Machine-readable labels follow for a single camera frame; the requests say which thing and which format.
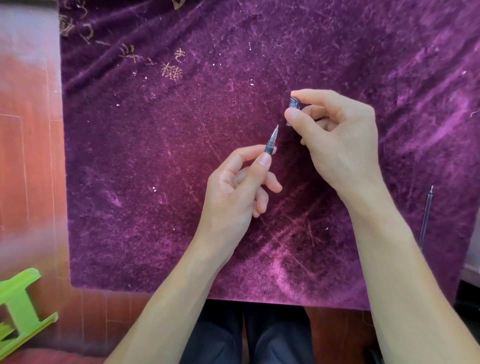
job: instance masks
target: hand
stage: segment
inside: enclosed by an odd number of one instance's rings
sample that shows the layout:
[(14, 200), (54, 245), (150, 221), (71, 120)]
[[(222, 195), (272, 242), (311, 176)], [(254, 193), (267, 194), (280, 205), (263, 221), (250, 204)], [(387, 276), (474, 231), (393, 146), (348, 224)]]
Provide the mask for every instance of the hand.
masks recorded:
[(305, 89), (291, 95), (311, 105), (302, 111), (289, 108), (285, 118), (302, 136), (300, 143), (310, 150), (318, 173), (345, 203), (364, 186), (383, 184), (371, 106), (331, 90)]
[[(245, 235), (252, 216), (267, 209), (268, 194), (261, 187), (279, 193), (281, 184), (269, 172), (272, 157), (265, 146), (248, 146), (235, 150), (208, 178), (204, 208), (194, 242), (220, 254), (225, 263)], [(251, 166), (243, 163), (255, 159)]]

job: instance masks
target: floor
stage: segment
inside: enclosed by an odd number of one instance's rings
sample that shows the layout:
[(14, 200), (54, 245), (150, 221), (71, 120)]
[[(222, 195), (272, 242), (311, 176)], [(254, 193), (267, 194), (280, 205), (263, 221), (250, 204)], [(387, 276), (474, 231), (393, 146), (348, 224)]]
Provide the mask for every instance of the floor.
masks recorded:
[[(147, 294), (70, 285), (58, 13), (53, 5), (0, 4), (0, 280), (27, 267), (30, 294), (59, 321), (33, 344), (107, 355)], [(375, 333), (369, 313), (307, 308), (319, 363), (362, 363)]]

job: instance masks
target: pants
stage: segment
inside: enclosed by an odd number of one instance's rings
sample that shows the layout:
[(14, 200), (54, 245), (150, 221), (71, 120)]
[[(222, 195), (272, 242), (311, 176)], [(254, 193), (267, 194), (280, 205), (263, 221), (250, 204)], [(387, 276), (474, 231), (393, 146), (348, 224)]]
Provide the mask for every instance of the pants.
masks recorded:
[(241, 364), (245, 318), (251, 364), (314, 364), (301, 306), (207, 300), (180, 364)]

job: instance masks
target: velvet cloth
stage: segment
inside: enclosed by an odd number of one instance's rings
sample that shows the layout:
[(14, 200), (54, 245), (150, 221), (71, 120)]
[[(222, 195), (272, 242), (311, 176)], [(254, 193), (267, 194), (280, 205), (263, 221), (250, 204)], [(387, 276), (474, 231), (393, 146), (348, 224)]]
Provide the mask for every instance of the velvet cloth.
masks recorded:
[(424, 254), (452, 299), (480, 204), (478, 13), (467, 0), (62, 0), (72, 284), (154, 291), (208, 176), (279, 124), (284, 190), (210, 297), (367, 309), (347, 210), (283, 118), (292, 89), (331, 88), (374, 106), (385, 182), (416, 237), (435, 186)]

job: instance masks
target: green plastic stool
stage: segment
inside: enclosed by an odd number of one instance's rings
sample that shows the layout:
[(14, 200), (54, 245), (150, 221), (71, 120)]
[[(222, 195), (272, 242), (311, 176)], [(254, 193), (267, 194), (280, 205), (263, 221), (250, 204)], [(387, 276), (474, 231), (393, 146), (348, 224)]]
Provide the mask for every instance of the green plastic stool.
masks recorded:
[[(12, 328), (8, 324), (0, 323), (0, 360), (59, 318), (55, 312), (43, 321), (38, 319), (26, 288), (40, 277), (38, 270), (29, 268), (9, 280), (0, 282), (0, 305), (7, 306), (15, 326)], [(15, 330), (18, 336), (6, 339)]]

